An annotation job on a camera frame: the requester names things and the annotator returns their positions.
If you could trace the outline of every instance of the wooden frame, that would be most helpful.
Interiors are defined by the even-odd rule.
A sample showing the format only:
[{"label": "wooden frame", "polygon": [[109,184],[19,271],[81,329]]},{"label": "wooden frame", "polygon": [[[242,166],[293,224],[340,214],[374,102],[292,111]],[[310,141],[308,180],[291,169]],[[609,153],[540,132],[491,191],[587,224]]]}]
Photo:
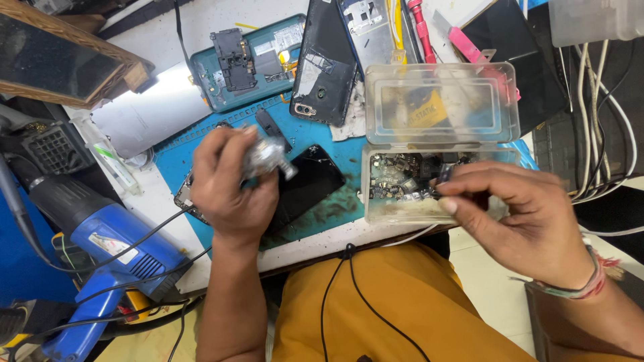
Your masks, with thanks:
[{"label": "wooden frame", "polygon": [[127,82],[129,79],[136,79],[135,82],[127,82],[130,90],[135,91],[141,84],[142,76],[140,73],[154,69],[154,65],[151,62],[69,25],[60,19],[46,15],[38,9],[32,8],[18,0],[1,0],[0,14],[12,17],[22,23],[32,25],[42,31],[54,34],[57,37],[66,39],[85,48],[92,49],[107,57],[116,59],[120,63],[120,66],[112,74],[107,76],[101,85],[86,99],[78,99],[69,95],[15,84],[0,79],[1,93],[91,109],[96,103],[106,98],[108,94],[110,97],[116,97],[125,91],[126,89],[124,87],[118,87],[123,80]]}]

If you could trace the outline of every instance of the white table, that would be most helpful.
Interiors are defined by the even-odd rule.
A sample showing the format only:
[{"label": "white table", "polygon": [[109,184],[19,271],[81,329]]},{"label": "white table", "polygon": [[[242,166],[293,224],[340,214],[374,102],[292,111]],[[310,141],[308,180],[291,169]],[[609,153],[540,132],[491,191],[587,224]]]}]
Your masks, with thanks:
[{"label": "white table", "polygon": [[[455,26],[461,26],[491,2],[491,0],[425,1],[423,15],[428,24],[430,40],[444,62],[458,62],[449,41],[433,25],[434,9]],[[308,0],[194,0],[181,7],[182,30],[188,54],[211,47],[211,32],[236,27],[235,22],[253,26],[266,26],[294,14],[305,14]],[[153,75],[183,61],[176,35],[175,13],[170,11],[144,24],[136,26],[109,40],[127,51],[133,52],[155,64]],[[65,107],[71,119],[89,119],[90,112]],[[79,128],[81,135],[86,131]],[[149,171],[134,173],[141,195],[131,195],[106,173],[124,205],[151,227],[175,214],[178,209],[173,202],[174,192],[168,188],[156,167]],[[369,225],[364,219],[335,227],[309,236],[298,242],[288,243],[261,252],[258,257],[260,272],[273,270],[297,262],[313,259],[345,248],[346,243],[363,245],[384,238],[397,236],[418,229],[418,225]],[[204,250],[185,215],[169,223],[159,233],[188,256],[196,256]],[[204,256],[176,284],[180,292],[206,288],[209,279],[210,259]]]}]

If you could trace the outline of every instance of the blue silicone repair mat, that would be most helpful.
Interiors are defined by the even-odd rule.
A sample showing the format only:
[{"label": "blue silicone repair mat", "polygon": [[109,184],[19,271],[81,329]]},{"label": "blue silicone repair mat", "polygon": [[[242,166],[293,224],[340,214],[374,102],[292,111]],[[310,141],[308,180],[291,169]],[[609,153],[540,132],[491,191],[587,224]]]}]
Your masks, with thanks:
[{"label": "blue silicone repair mat", "polygon": [[[288,99],[287,103],[284,103],[280,96],[264,99],[246,108],[228,113],[213,113],[193,127],[156,145],[155,152],[158,157],[156,166],[170,190],[176,193],[183,184],[185,176],[193,164],[193,151],[199,146],[206,133],[223,120],[235,128],[240,127],[244,122],[248,125],[257,124],[255,111],[258,107],[268,111],[284,136],[291,141],[293,150],[287,154],[289,160],[295,158],[309,146],[319,144],[333,157],[337,167],[346,178],[346,184],[343,187],[309,209],[278,235],[263,238],[260,249],[270,249],[293,242],[363,217],[365,209],[356,197],[356,192],[360,190],[360,159],[362,146],[366,143],[366,139],[359,137],[333,142],[331,131],[326,124],[293,117],[289,113]],[[291,137],[295,138],[295,144],[292,143]],[[204,247],[210,246],[213,230],[191,215],[186,215]]]}]

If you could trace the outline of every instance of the hand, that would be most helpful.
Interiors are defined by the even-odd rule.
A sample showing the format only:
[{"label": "hand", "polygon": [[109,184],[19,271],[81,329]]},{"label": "hand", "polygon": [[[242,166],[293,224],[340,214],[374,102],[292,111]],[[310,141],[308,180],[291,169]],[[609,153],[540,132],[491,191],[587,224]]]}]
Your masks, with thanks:
[{"label": "hand", "polygon": [[[500,162],[454,169],[437,186],[439,201],[499,264],[560,288],[581,289],[594,265],[579,232],[573,205],[557,176]],[[490,218],[463,193],[487,191],[510,206],[510,216]]]},{"label": "hand", "polygon": [[257,252],[278,203],[277,170],[240,189],[244,154],[257,128],[218,128],[206,135],[193,156],[191,198],[214,229],[213,247]]}]

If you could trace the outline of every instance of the tile floor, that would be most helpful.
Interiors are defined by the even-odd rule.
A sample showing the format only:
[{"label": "tile floor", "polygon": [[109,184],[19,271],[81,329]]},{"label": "tile floor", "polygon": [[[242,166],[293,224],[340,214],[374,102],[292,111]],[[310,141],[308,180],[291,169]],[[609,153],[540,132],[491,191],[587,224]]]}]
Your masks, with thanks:
[{"label": "tile floor", "polygon": [[[602,256],[621,259],[625,270],[644,280],[644,265],[601,238],[590,241]],[[481,318],[534,357],[524,286],[508,278],[520,275],[495,262],[463,228],[450,230],[450,247],[450,261]]]}]

